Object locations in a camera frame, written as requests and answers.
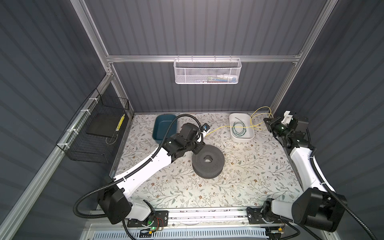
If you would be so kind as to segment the grey perforated cable spool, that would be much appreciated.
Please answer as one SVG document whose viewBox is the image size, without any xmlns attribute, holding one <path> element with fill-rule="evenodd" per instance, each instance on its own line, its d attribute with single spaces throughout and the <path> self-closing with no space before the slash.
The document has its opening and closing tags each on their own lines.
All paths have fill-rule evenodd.
<svg viewBox="0 0 384 240">
<path fill-rule="evenodd" d="M 195 173 L 203 179 L 218 177 L 224 168 L 225 156 L 223 152 L 212 145 L 205 145 L 203 149 L 192 156 L 192 167 Z"/>
</svg>

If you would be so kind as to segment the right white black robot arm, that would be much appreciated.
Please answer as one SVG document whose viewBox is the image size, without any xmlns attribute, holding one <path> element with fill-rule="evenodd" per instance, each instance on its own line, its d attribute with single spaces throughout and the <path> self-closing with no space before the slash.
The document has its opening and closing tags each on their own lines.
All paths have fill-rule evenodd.
<svg viewBox="0 0 384 240">
<path fill-rule="evenodd" d="M 347 212 L 372 240 L 377 239 L 348 207 L 345 196 L 337 194 L 326 180 L 315 158 L 317 149 L 311 141 L 308 120 L 297 119 L 290 111 L 286 111 L 283 117 L 265 118 L 264 123 L 283 147 L 303 192 L 293 203 L 268 198 L 260 209 L 248 207 L 250 224 L 256 224 L 259 220 L 266 224 L 281 222 L 290 227 L 296 224 L 319 239 L 312 228 L 335 232 Z"/>
</svg>

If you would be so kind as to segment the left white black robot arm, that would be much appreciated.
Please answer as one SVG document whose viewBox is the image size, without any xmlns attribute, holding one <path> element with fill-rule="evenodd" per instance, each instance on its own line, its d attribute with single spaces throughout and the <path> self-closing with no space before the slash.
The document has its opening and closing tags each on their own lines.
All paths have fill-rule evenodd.
<svg viewBox="0 0 384 240">
<path fill-rule="evenodd" d="M 133 200 L 133 193 L 155 173 L 185 153 L 198 154 L 204 148 L 204 138 L 210 130 L 208 124 L 202 125 L 190 114 L 176 116 L 153 153 L 126 172 L 116 175 L 109 184 L 80 197 L 73 206 L 73 213 L 82 219 L 108 218 L 113 225 L 126 219 L 137 220 L 145 226 L 152 225 L 156 218 L 154 207 L 146 200 Z M 94 194 L 103 213 L 91 215 L 80 212 L 80 204 Z"/>
</svg>

